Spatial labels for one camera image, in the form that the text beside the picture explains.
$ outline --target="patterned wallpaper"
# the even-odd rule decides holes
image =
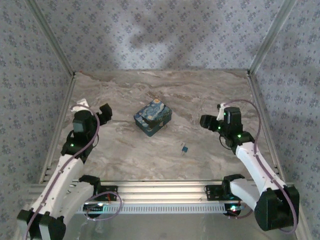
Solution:
[[[320,240],[320,2],[298,1],[256,75],[282,167]]]
[[[39,0],[76,71],[248,69],[283,0]]]
[[[0,1],[0,239],[38,181],[70,82],[21,0]]]

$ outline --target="purple cable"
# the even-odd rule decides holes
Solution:
[[[294,207],[292,201],[290,200],[288,194],[286,193],[286,191],[283,189],[283,187],[276,180],[274,180],[274,177],[271,175],[271,173],[263,165],[263,163],[261,162],[261,160],[260,160],[260,158],[259,158],[259,156],[257,154],[258,137],[259,137],[260,131],[261,131],[261,117],[260,117],[259,111],[258,111],[256,105],[252,101],[249,101],[249,100],[246,100],[246,99],[234,99],[234,100],[231,100],[231,101],[225,103],[225,105],[229,105],[229,104],[234,103],[234,102],[246,102],[246,103],[249,103],[256,110],[256,113],[257,113],[258,118],[259,118],[259,127],[258,127],[258,132],[256,133],[255,141],[254,141],[254,144],[253,144],[253,152],[255,154],[255,158],[258,161],[260,167],[263,169],[265,174],[271,179],[271,181],[274,182],[274,184],[280,189],[280,191],[282,192],[284,198],[287,200],[287,202],[288,202],[288,204],[290,206],[290,209],[292,211],[293,228],[290,231],[286,231],[286,230],[283,230],[283,229],[280,229],[280,230],[283,231],[286,234],[293,234],[293,233],[295,233],[295,231],[297,229],[297,226],[298,226],[298,218],[297,218],[297,213],[296,213],[295,207]]]
[[[28,225],[27,225],[26,232],[25,232],[25,234],[24,234],[24,236],[23,236],[23,239],[24,239],[24,240],[27,240],[27,238],[28,238],[28,232],[29,232],[29,230],[30,230],[30,227],[31,227],[32,223],[34,222],[37,214],[38,214],[38,213],[40,212],[40,210],[42,209],[42,204],[45,204],[45,203],[46,203],[46,200],[48,199],[49,194],[51,193],[51,191],[52,191],[52,189],[54,188],[56,182],[58,181],[58,178],[59,178],[60,174],[64,171],[64,169],[65,169],[66,166],[71,162],[71,160],[73,160],[73,159],[75,158],[75,156],[81,154],[81,153],[82,153],[83,151],[85,151],[91,144],[94,143],[94,141],[95,141],[95,139],[96,139],[96,137],[97,137],[97,135],[98,135],[99,128],[100,128],[100,120],[99,120],[98,115],[97,115],[90,107],[87,107],[87,106],[84,106],[84,105],[81,105],[81,104],[76,104],[76,105],[73,105],[73,106],[71,107],[71,109],[74,108],[74,107],[82,107],[82,108],[85,108],[85,109],[89,110],[89,111],[93,114],[93,116],[96,118],[96,122],[97,122],[97,127],[96,127],[95,134],[93,135],[92,139],[87,143],[87,145],[85,145],[81,150],[79,150],[78,152],[76,152],[73,156],[71,156],[71,157],[65,162],[64,165],[62,165],[61,170],[56,174],[55,178],[53,179],[53,181],[52,181],[51,185],[49,186],[48,191],[45,193],[45,195],[44,195],[44,197],[43,197],[43,199],[42,199],[39,207],[37,208],[37,210],[36,210],[36,211],[34,212],[34,214],[32,215],[32,217],[31,217],[31,219],[30,219],[30,221],[29,221],[29,223],[28,223]]]
[[[97,198],[97,197],[99,197],[99,196],[106,195],[106,194],[112,194],[112,195],[115,195],[115,196],[117,196],[117,197],[119,198],[119,200],[120,200],[120,206],[119,206],[118,210],[115,212],[115,214],[113,214],[113,215],[110,216],[110,217],[95,219],[95,218],[91,218],[91,217],[88,216],[88,212],[90,211],[90,208],[89,208],[89,209],[86,211],[86,213],[85,213],[85,216],[86,216],[86,218],[87,218],[88,220],[92,220],[92,221],[106,221],[106,220],[113,219],[114,217],[116,217],[116,216],[120,213],[123,202],[122,202],[122,199],[121,199],[121,197],[119,196],[119,194],[117,194],[117,193],[114,192],[114,191],[104,191],[104,192],[102,192],[102,193],[99,193],[99,194],[97,194],[97,195],[94,195],[94,196],[90,197],[86,202],[89,202],[89,201],[94,200],[95,198]]]

